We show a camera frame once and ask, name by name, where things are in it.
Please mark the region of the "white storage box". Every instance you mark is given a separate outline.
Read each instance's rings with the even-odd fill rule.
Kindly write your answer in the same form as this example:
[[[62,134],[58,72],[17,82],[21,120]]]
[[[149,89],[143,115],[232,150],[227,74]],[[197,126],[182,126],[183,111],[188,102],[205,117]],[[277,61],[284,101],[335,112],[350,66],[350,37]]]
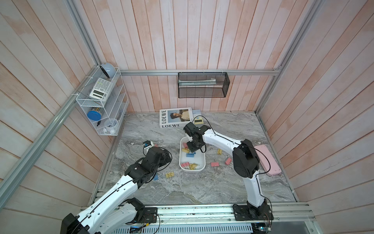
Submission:
[[[179,166],[186,173],[198,173],[205,169],[206,156],[200,150],[191,153],[187,147],[189,138],[183,137],[180,140]]]

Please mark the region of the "pink binder clip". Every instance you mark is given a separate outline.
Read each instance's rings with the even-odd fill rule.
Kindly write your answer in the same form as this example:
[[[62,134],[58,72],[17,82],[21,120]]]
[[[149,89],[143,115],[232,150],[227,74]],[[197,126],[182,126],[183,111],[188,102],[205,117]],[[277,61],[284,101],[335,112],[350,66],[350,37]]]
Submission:
[[[220,164],[218,162],[212,162],[211,167],[219,167]]]
[[[232,158],[228,158],[226,161],[225,161],[225,164],[226,165],[230,165],[232,163]]]

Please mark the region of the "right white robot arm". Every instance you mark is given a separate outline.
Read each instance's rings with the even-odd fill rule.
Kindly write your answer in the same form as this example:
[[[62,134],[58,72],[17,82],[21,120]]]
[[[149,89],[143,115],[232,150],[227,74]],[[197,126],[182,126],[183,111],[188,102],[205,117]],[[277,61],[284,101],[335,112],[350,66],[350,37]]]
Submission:
[[[255,208],[267,204],[257,178],[260,159],[250,140],[240,141],[229,138],[216,133],[209,126],[198,127],[191,122],[184,127],[184,132],[189,139],[187,146],[192,152],[201,150],[208,144],[232,156],[234,170],[244,181],[247,203]]]

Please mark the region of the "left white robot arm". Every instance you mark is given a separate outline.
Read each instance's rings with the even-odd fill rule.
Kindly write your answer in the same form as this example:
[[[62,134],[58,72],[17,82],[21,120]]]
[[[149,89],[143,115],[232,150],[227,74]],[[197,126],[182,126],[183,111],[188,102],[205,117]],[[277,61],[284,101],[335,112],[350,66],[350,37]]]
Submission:
[[[143,158],[130,165],[119,181],[99,200],[77,215],[68,214],[62,221],[62,234],[110,234],[124,224],[145,225],[154,214],[131,197],[142,185],[152,181],[158,171],[172,161],[165,148],[148,146]]]

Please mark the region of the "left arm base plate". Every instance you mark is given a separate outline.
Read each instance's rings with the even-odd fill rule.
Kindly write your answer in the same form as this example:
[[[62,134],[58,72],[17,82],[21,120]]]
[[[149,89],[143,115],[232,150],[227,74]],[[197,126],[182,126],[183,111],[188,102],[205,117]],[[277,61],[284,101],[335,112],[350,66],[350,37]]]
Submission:
[[[141,209],[140,211],[137,211],[135,218],[127,222],[127,225],[133,225],[133,224],[142,224],[142,223],[156,223],[158,220],[158,208],[156,207],[146,207],[144,209]]]

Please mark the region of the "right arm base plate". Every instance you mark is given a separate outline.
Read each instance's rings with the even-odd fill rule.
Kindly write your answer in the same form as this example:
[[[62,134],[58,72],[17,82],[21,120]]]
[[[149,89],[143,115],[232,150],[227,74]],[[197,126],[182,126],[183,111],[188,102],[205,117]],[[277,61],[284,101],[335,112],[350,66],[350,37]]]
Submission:
[[[247,205],[234,204],[232,206],[236,221],[264,220],[272,221],[274,216],[271,207],[264,200],[262,205],[255,207],[247,202]]]

